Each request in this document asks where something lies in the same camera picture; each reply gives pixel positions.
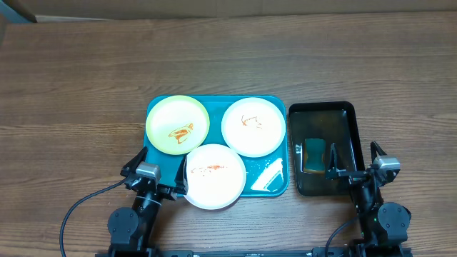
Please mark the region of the green yellow sponge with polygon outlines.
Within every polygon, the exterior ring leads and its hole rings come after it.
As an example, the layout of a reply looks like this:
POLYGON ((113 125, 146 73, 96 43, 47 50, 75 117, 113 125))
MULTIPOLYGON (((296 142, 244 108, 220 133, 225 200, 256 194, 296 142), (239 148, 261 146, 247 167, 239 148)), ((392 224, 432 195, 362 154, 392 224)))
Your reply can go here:
POLYGON ((303 171, 306 173, 323 173, 326 169, 326 142, 320 138, 307 138, 304 142, 303 171))

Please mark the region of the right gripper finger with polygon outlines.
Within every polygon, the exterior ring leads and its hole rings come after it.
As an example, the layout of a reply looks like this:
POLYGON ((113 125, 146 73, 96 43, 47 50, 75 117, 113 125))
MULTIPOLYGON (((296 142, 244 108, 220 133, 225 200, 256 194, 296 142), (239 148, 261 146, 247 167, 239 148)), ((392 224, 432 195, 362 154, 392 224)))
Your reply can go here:
POLYGON ((338 168, 338 153, 336 150, 336 144, 332 143, 330 147, 330 154, 329 154, 329 161, 328 161, 328 168, 326 170, 327 176, 337 176, 340 173, 340 169, 338 168))
POLYGON ((372 141, 370 143, 370 151, 371 161, 373 163, 379 162, 379 160, 383 160, 386 156, 386 152, 380 147, 380 145, 376 141, 372 141))

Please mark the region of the yellow plate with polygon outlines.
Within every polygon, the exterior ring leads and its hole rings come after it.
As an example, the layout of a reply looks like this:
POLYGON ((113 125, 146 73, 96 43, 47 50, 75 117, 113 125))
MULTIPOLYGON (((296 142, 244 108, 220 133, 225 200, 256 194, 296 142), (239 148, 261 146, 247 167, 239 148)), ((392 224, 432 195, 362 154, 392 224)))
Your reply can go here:
POLYGON ((146 135, 162 153, 181 155, 200 146, 210 129, 209 113, 190 96, 167 96, 146 117, 146 135))

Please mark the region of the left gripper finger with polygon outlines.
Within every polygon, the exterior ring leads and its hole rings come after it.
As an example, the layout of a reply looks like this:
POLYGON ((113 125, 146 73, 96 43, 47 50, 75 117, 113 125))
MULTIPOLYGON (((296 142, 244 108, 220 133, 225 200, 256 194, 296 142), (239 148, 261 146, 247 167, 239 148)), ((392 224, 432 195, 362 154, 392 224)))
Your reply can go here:
POLYGON ((148 148, 146 146, 143 147, 136 156, 121 168, 120 175, 128 177, 131 173, 135 173, 139 164, 146 160, 147 152, 148 148))
POLYGON ((176 172, 176 177, 174 179, 176 183, 175 192, 181 195, 186 195, 189 189, 186 175, 186 162, 187 155, 182 158, 178 171, 176 172))

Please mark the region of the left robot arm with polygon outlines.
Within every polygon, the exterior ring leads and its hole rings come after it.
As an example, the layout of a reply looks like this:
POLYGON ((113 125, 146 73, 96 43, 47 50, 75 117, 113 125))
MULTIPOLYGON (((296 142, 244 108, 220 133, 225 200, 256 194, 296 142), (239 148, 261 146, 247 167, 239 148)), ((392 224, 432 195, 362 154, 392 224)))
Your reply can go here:
POLYGON ((150 242, 156 218, 164 200, 175 201, 179 194, 187 194, 186 157, 174 179, 168 186, 160 183, 161 169, 147 163, 148 149, 140 152, 121 169, 123 185, 136 193, 131 207, 116 209, 108 219, 107 227, 111 235, 108 256, 164 256, 159 247, 150 242))

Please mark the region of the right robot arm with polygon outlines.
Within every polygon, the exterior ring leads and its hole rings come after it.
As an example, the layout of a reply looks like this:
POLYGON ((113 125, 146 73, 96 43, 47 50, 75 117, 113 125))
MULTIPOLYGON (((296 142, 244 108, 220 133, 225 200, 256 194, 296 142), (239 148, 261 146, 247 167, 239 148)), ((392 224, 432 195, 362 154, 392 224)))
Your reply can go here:
POLYGON ((371 165, 364 171, 338 168, 336 145, 331 144, 327 179, 347 185, 356 208, 356 216, 339 226, 328 238, 323 255, 328 256, 411 256, 402 247, 408 240, 411 212, 395 202, 384 202, 380 188, 393 182, 401 170, 395 156, 388 155, 375 141, 371 142, 371 165), (353 239, 345 248, 330 249, 332 240, 345 228, 360 223, 361 238, 353 239))

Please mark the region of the white plate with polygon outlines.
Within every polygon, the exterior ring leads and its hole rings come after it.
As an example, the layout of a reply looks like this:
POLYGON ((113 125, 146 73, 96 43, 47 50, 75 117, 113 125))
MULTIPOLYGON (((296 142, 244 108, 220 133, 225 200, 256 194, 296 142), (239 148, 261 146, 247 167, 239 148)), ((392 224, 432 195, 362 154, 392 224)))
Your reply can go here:
POLYGON ((221 121, 221 133, 236 153, 259 158, 273 153, 286 136, 286 121, 272 102, 248 97, 231 104, 221 121))
POLYGON ((206 144, 186 157, 188 190, 184 198, 205 210, 234 203, 246 185, 246 167, 241 157, 221 144, 206 144))

